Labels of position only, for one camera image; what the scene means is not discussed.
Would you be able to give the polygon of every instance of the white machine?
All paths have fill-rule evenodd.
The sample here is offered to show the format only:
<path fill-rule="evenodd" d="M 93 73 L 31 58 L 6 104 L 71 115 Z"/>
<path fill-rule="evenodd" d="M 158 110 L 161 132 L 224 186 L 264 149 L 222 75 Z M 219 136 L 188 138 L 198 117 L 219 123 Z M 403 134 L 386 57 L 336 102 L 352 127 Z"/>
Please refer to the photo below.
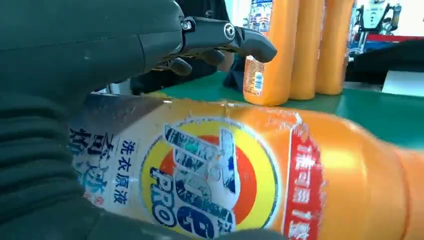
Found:
<path fill-rule="evenodd" d="M 393 35 L 392 31 L 398 29 L 399 15 L 402 6 L 399 1 L 369 0 L 358 8 L 358 48 L 351 49 L 353 54 L 364 52 L 365 43 L 369 33 L 379 35 Z"/>

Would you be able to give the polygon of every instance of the orange detergent bottle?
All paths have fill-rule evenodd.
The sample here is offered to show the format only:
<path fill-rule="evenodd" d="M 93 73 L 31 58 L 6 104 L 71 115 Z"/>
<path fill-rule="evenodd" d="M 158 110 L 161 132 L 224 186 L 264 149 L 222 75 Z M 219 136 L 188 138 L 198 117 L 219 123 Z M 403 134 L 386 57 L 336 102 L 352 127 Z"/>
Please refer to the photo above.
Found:
<path fill-rule="evenodd" d="M 299 0 L 252 0 L 250 24 L 278 50 L 269 63 L 246 58 L 243 95 L 252 104 L 276 106 L 289 99 Z"/>
<path fill-rule="evenodd" d="M 348 120 L 111 95 L 92 95 L 81 114 L 69 127 L 87 149 L 73 166 L 85 197 L 110 212 L 201 239 L 253 228 L 290 240 L 424 239 L 424 155 Z M 88 151 L 99 137 L 107 159 Z"/>
<path fill-rule="evenodd" d="M 290 98 L 315 96 L 315 80 L 323 28 L 325 0 L 300 0 Z"/>
<path fill-rule="evenodd" d="M 356 0 L 326 0 L 325 5 L 315 90 L 319 94 L 337 95 L 345 80 Z"/>

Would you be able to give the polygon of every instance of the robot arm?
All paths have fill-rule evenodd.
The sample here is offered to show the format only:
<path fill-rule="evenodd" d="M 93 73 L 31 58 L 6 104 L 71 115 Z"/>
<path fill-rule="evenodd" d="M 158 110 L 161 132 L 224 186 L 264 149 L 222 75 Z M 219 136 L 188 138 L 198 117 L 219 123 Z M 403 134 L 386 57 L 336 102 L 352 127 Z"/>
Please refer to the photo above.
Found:
<path fill-rule="evenodd" d="M 182 74 L 190 67 L 180 56 L 223 60 L 217 50 L 253 55 L 269 62 L 277 51 L 260 33 L 231 23 L 185 17 L 173 0 L 14 0 L 0 2 L 0 78 L 3 89 L 43 97 L 70 107 L 66 94 L 81 93 L 151 69 Z"/>
<path fill-rule="evenodd" d="M 396 4 L 392 6 L 391 9 L 393 9 L 393 17 L 391 18 L 391 31 L 395 31 L 398 29 L 399 16 L 402 12 L 402 6 L 400 4 Z"/>

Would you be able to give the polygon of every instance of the black fabric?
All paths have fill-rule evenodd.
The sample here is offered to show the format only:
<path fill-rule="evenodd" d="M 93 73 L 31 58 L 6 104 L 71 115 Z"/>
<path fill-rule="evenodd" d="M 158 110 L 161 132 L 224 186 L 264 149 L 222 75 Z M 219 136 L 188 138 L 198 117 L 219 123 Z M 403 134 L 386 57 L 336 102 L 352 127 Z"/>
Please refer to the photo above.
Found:
<path fill-rule="evenodd" d="M 240 93 L 243 92 L 243 80 L 245 76 L 246 58 L 235 55 L 234 63 L 226 76 L 223 85 L 224 87 L 234 89 Z"/>
<path fill-rule="evenodd" d="M 225 0 L 177 0 L 185 16 L 207 17 L 229 21 Z M 131 79 L 131 90 L 135 95 L 150 93 L 162 88 L 209 76 L 217 71 L 216 66 L 202 60 L 184 58 L 193 70 L 189 76 L 178 76 L 172 71 L 150 71 Z"/>

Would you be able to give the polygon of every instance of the yellow circle logo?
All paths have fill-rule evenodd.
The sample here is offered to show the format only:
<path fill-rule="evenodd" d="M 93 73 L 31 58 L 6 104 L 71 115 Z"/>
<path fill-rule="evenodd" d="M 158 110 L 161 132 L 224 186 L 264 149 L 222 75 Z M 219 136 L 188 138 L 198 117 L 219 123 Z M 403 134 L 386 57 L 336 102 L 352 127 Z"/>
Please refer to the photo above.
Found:
<path fill-rule="evenodd" d="M 154 221 L 206 239 L 270 224 L 279 183 L 260 139 L 223 118 L 165 125 L 141 168 L 142 198 Z"/>

